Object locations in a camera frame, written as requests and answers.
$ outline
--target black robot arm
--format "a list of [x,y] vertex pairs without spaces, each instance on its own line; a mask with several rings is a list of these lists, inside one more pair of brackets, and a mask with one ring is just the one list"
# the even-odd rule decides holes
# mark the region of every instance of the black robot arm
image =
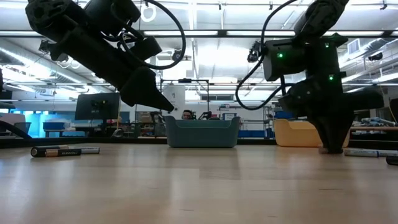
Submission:
[[[348,38],[338,34],[322,37],[336,24],[348,0],[317,0],[299,19],[294,38],[263,42],[271,17],[294,1],[289,0],[279,6],[267,18],[262,30],[261,59],[238,85],[236,99],[243,108],[257,110],[282,90],[283,97],[279,98],[282,109],[296,116],[307,116],[316,127],[326,151],[342,153],[343,143],[354,120],[354,111],[383,107],[383,98],[376,91],[343,93],[341,79],[346,73],[340,71],[337,47],[347,42]],[[239,100],[238,90],[261,63],[265,79],[276,81],[280,78],[281,86],[263,104],[248,108]],[[300,72],[305,72],[305,80],[295,84],[284,83],[284,75]],[[285,86],[291,86],[287,93]]]
[[[186,48],[181,24],[169,10],[154,0],[146,0],[164,10],[182,33],[182,52]],[[157,90],[155,73],[150,69],[168,66],[145,63],[162,51],[153,37],[144,37],[131,25],[141,12],[131,0],[91,0],[84,9],[72,0],[29,0],[25,9],[32,29],[56,44],[51,58],[67,54],[103,78],[121,93],[129,106],[135,104],[172,111],[172,104]],[[109,42],[117,42],[117,48]]]

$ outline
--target aa battery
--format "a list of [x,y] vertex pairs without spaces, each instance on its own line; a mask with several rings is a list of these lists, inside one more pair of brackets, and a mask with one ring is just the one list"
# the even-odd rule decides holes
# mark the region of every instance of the aa battery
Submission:
[[360,157],[386,157],[398,156],[398,151],[390,150],[368,150],[368,149],[345,149],[346,156],[360,156]]
[[81,149],[36,149],[32,148],[30,154],[33,157],[60,157],[60,156],[80,156]]
[[68,146],[68,145],[59,145],[59,146],[36,146],[32,149],[36,150],[46,150],[46,149],[81,149],[82,154],[99,154],[100,147],[83,147],[83,146]]

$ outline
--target battery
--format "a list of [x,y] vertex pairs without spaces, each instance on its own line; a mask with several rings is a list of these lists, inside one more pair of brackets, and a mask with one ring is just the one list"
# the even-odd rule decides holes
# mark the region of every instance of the battery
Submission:
[[68,145],[59,145],[59,146],[35,146],[32,149],[36,150],[46,150],[46,149],[81,149],[82,154],[99,154],[100,147],[83,147],[83,146],[68,146]]
[[36,149],[33,147],[30,154],[33,157],[80,156],[81,149]]

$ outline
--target wooden table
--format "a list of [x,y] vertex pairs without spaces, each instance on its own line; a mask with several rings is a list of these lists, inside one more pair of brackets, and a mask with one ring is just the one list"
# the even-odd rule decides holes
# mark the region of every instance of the wooden table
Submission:
[[317,149],[90,144],[0,150],[0,223],[396,223],[398,167]]

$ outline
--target teal plastic bin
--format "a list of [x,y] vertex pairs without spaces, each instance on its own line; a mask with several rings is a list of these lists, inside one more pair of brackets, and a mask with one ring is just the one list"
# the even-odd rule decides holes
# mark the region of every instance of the teal plastic bin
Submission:
[[176,120],[166,116],[170,147],[234,147],[238,141],[239,117],[231,121]]

